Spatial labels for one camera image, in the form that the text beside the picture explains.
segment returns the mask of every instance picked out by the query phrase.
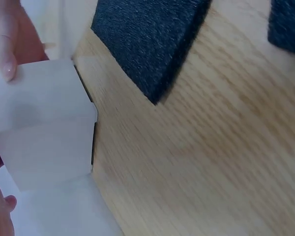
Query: white cardboard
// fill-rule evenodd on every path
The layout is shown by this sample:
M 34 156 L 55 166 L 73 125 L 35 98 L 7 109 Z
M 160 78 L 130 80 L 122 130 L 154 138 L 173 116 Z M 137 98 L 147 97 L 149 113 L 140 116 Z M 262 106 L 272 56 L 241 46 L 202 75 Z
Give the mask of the white cardboard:
M 69 59 L 20 65 L 0 78 L 0 155 L 20 190 L 91 172 L 97 110 Z

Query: black foam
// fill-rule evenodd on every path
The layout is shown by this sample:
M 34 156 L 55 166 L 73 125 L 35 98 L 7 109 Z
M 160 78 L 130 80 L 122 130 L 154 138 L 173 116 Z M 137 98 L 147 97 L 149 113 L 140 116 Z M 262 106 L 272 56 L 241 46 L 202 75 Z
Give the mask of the black foam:
M 268 40 L 295 53 L 295 0 L 272 0 Z
M 99 0 L 91 29 L 156 104 L 173 82 L 210 0 Z

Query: light wood surface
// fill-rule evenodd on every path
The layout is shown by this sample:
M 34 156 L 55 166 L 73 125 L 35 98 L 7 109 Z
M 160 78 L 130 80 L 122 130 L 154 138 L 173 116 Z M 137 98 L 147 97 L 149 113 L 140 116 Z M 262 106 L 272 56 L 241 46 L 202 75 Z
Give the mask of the light wood surface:
M 94 178 L 125 235 L 295 236 L 295 56 L 267 42 L 270 0 L 213 0 L 157 106 L 89 29 L 95 8 L 49 1 L 38 31 L 97 105 Z

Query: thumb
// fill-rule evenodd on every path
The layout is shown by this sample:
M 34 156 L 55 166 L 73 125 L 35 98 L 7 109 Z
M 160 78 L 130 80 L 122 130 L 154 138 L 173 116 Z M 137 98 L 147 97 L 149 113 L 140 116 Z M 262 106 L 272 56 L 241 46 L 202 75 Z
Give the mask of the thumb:
M 14 56 L 14 44 L 18 23 L 13 14 L 0 14 L 0 73 L 9 81 L 14 77 L 17 61 Z
M 17 62 L 13 54 L 13 45 L 9 37 L 0 36 L 0 73 L 4 79 L 10 81 L 16 71 Z

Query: white paper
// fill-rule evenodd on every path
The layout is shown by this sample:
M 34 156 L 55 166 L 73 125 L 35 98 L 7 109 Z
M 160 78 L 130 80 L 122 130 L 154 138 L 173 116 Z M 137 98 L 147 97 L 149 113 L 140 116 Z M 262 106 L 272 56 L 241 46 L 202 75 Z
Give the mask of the white paper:
M 10 83 L 0 78 L 0 155 L 20 190 L 90 173 L 96 120 L 69 59 L 21 65 Z

